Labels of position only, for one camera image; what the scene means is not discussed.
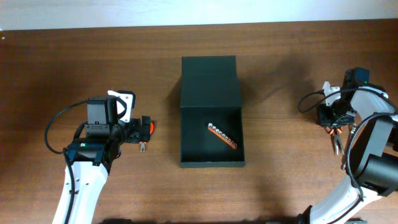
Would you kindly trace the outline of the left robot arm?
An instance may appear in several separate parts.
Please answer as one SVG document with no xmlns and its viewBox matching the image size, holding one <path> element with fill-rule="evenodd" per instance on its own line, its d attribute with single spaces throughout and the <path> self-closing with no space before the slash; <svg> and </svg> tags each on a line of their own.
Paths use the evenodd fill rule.
<svg viewBox="0 0 398 224">
<path fill-rule="evenodd" d="M 121 145 L 138 144 L 142 152 L 146 150 L 154 121 L 148 116 L 132 118 L 135 100 L 131 91 L 110 90 L 83 101 L 87 120 L 60 151 L 66 168 L 54 223 L 91 223 L 112 163 L 121 156 Z"/>
</svg>

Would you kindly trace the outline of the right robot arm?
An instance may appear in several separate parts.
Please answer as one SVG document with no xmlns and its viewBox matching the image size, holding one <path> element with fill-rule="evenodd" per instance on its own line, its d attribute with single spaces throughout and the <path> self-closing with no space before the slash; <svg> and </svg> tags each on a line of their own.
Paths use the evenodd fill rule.
<svg viewBox="0 0 398 224">
<path fill-rule="evenodd" d="M 368 204 L 397 191 L 397 106 L 385 89 L 369 81 L 370 72 L 355 67 L 342 86 L 325 82 L 314 104 L 318 125 L 342 154 L 345 172 L 339 185 L 320 203 L 298 215 L 296 223 L 346 223 Z"/>
</svg>

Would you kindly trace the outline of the small orange cutting pliers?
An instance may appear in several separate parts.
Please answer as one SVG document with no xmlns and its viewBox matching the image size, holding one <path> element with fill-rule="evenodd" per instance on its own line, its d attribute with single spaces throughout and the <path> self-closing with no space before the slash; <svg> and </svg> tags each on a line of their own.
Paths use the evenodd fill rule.
<svg viewBox="0 0 398 224">
<path fill-rule="evenodd" d="M 150 123 L 150 134 L 152 134 L 154 132 L 154 129 L 155 129 L 155 123 L 154 123 L 154 121 L 151 121 L 151 123 Z M 140 151 L 141 152 L 145 152 L 146 149 L 147 149 L 147 142 L 140 141 L 139 145 L 140 145 Z"/>
</svg>

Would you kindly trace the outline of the orange socket bit rail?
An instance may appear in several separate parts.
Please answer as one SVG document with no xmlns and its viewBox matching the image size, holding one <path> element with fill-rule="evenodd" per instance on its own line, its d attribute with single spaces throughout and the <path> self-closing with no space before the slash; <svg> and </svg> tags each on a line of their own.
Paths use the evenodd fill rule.
<svg viewBox="0 0 398 224">
<path fill-rule="evenodd" d="M 215 134 L 218 138 L 220 138 L 223 142 L 225 142 L 232 149 L 237 149 L 238 144 L 234 142 L 229 136 L 223 133 L 220 129 L 218 129 L 213 123 L 208 123 L 207 129 Z"/>
</svg>

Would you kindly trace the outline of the silver combination wrench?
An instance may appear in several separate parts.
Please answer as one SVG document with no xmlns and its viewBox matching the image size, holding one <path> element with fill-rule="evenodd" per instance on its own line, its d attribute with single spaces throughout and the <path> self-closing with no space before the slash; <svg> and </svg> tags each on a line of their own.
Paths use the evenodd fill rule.
<svg viewBox="0 0 398 224">
<path fill-rule="evenodd" d="M 358 125 L 356 123 L 354 124 L 349 124 L 348 125 L 348 138 L 346 141 L 346 145 L 345 145 L 345 149 L 344 149 L 344 154 L 343 157 L 341 159 L 341 170 L 345 171 L 346 170 L 346 156 L 348 154 L 348 146 L 349 146 L 349 142 L 351 141 L 351 138 L 353 137 L 354 132 L 357 130 Z"/>
</svg>

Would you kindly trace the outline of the orange black long-nose pliers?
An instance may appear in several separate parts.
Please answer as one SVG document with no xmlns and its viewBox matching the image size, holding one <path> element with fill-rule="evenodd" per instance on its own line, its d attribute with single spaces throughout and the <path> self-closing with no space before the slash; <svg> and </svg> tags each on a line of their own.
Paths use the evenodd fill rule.
<svg viewBox="0 0 398 224">
<path fill-rule="evenodd" d="M 330 135 L 331 143 L 334 149 L 335 154 L 338 156 L 339 154 L 344 155 L 343 143 L 340 138 L 342 133 L 342 129 L 339 126 L 324 126 L 324 130 L 327 134 Z"/>
</svg>

